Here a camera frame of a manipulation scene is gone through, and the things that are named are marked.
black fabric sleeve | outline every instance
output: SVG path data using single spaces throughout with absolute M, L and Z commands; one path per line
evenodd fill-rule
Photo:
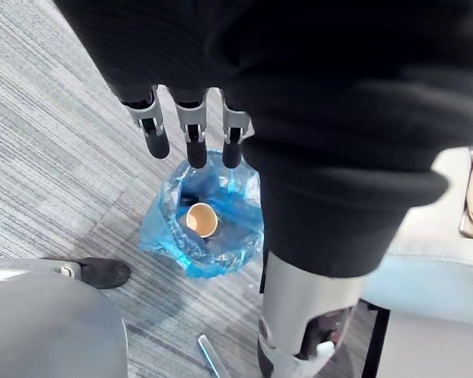
M 473 1 L 57 4 L 120 100 L 215 86 L 251 115 L 265 248 L 309 272 L 375 269 L 473 143 Z

blue plastic bag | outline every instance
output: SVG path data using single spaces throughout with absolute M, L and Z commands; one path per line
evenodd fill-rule
M 216 232 L 205 239 L 179 223 L 196 202 L 212 206 L 219 219 Z M 183 162 L 147 211 L 139 249 L 169 256 L 190 277 L 238 270 L 263 249 L 259 174 L 244 161 L 227 169 L 216 151 L 207 152 L 202 169 Z

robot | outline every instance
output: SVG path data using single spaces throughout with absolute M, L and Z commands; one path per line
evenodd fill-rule
M 312 377 L 408 209 L 446 189 L 434 158 L 473 143 L 471 3 L 55 2 L 154 157 L 169 153 L 157 86 L 197 169 L 221 90 L 223 161 L 261 176 L 259 365 Z

gray carpet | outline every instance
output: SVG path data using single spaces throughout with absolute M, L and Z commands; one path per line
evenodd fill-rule
M 0 2 L 0 258 L 112 257 L 132 279 L 108 291 L 128 329 L 130 377 L 209 377 L 206 333 L 232 375 L 258 377 L 259 259 L 241 272 L 189 280 L 138 254 L 137 232 L 159 184 L 184 158 L 173 103 L 159 88 L 171 145 L 154 160 L 49 2 Z M 220 98 L 207 142 L 222 145 Z M 358 308 L 345 348 L 320 376 L 359 377 L 374 315 Z

brown paper cup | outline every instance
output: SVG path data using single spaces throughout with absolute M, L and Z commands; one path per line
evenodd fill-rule
M 208 238 L 214 234 L 218 227 L 217 214 L 210 205 L 203 202 L 198 202 L 191 206 L 185 219 L 182 219 L 181 221 L 183 223 L 185 222 L 186 226 L 202 238 Z

